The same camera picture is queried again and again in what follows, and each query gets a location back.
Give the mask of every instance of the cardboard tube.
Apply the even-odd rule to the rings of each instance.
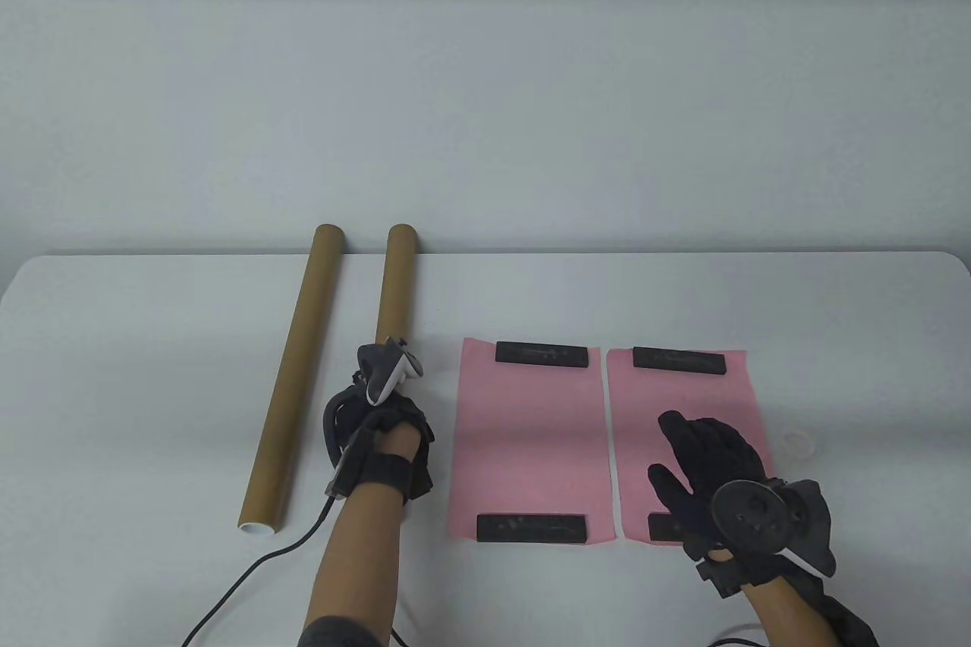
[[[277,532],[284,518],[306,401],[330,318],[343,247],[344,232],[334,225],[320,225],[313,234],[294,320],[240,509],[239,528],[247,533]]]
[[[395,225],[388,232],[376,343],[385,343],[389,338],[407,339],[410,335],[417,249],[419,234],[412,225]]]

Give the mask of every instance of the white backdrop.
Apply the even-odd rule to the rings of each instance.
[[[971,0],[0,0],[45,250],[945,248]]]

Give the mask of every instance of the black gloved hand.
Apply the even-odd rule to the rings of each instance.
[[[415,453],[415,460],[412,460],[412,488],[408,499],[413,501],[425,495],[433,485],[428,474],[428,445],[435,441],[435,433],[428,426],[424,412],[410,398],[393,391],[385,401],[372,407],[371,413],[364,419],[365,426],[373,426],[379,432],[391,432],[402,422],[408,422],[422,435],[422,444]]]
[[[762,458],[737,429],[718,419],[684,419],[680,412],[665,412],[658,418],[677,464],[691,486],[691,491],[662,464],[648,468],[648,477],[660,501],[687,533],[684,551],[697,561],[709,551],[728,547],[746,577],[746,583],[757,585],[791,571],[792,563],[781,556],[768,556],[745,551],[726,543],[712,517],[715,491],[733,480],[767,480]]]
[[[764,483],[762,458],[737,429],[717,419],[687,421],[680,412],[669,411],[658,424],[693,490],[688,492],[667,467],[653,464],[648,477],[658,498],[683,529],[721,540],[712,518],[715,491],[732,480]]]
[[[385,401],[372,407],[357,384],[347,387],[327,402],[323,410],[323,439],[333,466],[337,467],[341,454],[354,433],[361,428],[390,432],[402,422],[408,422],[422,435],[422,444],[412,460],[412,488],[408,498],[413,501],[432,488],[428,474],[428,445],[435,441],[435,433],[428,426],[422,410],[410,398],[393,391]]]

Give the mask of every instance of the forearm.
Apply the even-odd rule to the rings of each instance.
[[[841,647],[828,622],[784,578],[743,587],[772,647]]]
[[[420,437],[415,429],[408,431],[395,429],[378,449],[412,459]],[[347,617],[388,644],[398,601],[403,512],[401,492],[395,488],[364,483],[351,492],[320,561],[306,625],[320,617]]]

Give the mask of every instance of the pink foam pad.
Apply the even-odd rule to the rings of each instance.
[[[648,534],[648,514],[667,512],[648,481],[648,466],[664,464],[687,484],[658,425],[658,415],[662,412],[677,409],[686,419],[714,417],[727,422],[759,452],[767,474],[773,473],[769,443],[756,392],[749,380],[745,352],[715,353],[724,353],[727,369],[724,376],[634,369],[631,349],[611,349],[607,353],[621,525],[628,539],[653,543]]]
[[[600,351],[587,369],[500,363],[466,338],[458,377],[448,532],[479,513],[586,515],[587,543],[616,539]]]

